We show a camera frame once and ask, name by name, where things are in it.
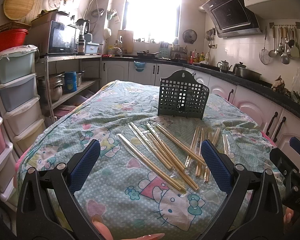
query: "hello kitty tablecloth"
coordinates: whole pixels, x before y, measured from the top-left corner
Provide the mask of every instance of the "hello kitty tablecloth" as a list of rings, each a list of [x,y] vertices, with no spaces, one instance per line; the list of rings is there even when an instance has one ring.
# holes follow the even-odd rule
[[[181,196],[135,159],[116,134],[122,133],[168,174],[169,171],[135,137],[127,126],[128,122],[133,121],[141,130],[146,129],[146,121],[159,122],[188,144],[191,144],[197,125],[214,132],[221,127],[221,133],[229,138],[232,161],[243,164],[251,171],[274,168],[269,161],[273,146],[262,137],[259,127],[250,117],[218,95],[209,95],[202,120],[157,116],[158,95],[159,87],[121,81],[109,83],[37,138],[18,169],[18,188],[29,167],[53,169],[60,162],[68,162],[73,154],[82,152],[90,140],[97,139],[101,145],[100,157],[83,188],[74,194],[88,217],[99,214],[114,239],[161,232],[166,233],[164,239],[198,236],[226,196],[214,179],[207,185],[195,178],[196,165],[193,163],[190,175],[200,190],[193,192],[189,189],[185,196]],[[164,135],[160,136],[185,162],[186,154]],[[223,152],[221,136],[217,149]],[[280,183],[279,173],[275,174]],[[250,194],[247,193],[234,226],[240,222]],[[53,192],[50,195],[59,220],[67,227],[55,195]]]

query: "blender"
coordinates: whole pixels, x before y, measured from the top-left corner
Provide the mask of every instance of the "blender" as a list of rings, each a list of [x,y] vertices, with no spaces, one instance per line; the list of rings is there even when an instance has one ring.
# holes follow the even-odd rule
[[[85,19],[78,19],[75,23],[78,30],[79,30],[79,49],[78,53],[85,52],[85,39],[84,36],[87,34],[90,30],[90,21]]]

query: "black countertop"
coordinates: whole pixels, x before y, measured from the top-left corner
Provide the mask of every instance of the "black countertop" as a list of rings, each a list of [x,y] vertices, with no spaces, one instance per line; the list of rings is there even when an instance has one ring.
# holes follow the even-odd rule
[[[247,88],[271,101],[278,104],[279,106],[282,106],[289,112],[293,113],[295,116],[300,118],[300,105],[296,102],[294,102],[291,98],[280,94],[278,92],[274,92],[270,89],[268,86],[269,83],[261,82],[261,84],[243,79],[241,77],[234,76],[230,73],[222,73],[220,71],[216,71],[217,68],[214,66],[207,65],[205,67],[196,66],[196,65],[189,65],[189,64],[183,64],[179,62],[172,62],[172,61],[166,61],[166,60],[159,60],[159,59],[141,59],[141,58],[135,58],[135,57],[110,57],[110,58],[102,58],[104,61],[108,60],[115,60],[115,61],[141,61],[141,62],[149,62],[149,63],[155,63],[155,64],[168,64],[168,65],[177,65],[177,66],[184,66],[196,71],[200,71],[206,74],[209,74],[211,76],[214,76],[216,78],[220,78],[226,82],[229,82],[231,84],[241,86],[244,88]]]

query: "teapot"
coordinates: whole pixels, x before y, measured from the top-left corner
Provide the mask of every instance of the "teapot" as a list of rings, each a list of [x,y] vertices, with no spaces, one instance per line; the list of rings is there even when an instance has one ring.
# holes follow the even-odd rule
[[[217,63],[217,67],[220,69],[221,72],[227,73],[229,68],[232,67],[232,65],[229,67],[228,62],[226,62],[225,60],[221,60],[221,62]]]
[[[240,68],[246,68],[247,66],[246,66],[246,65],[243,65],[242,62],[236,63],[236,64],[234,64],[234,66],[233,66],[233,70],[232,70],[233,73],[235,72],[235,69],[236,69],[237,67],[240,67]]]

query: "window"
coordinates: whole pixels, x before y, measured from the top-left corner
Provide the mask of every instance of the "window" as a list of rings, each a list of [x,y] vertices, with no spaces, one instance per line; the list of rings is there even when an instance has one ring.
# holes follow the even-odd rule
[[[123,30],[134,39],[172,43],[178,37],[180,0],[127,0]]]

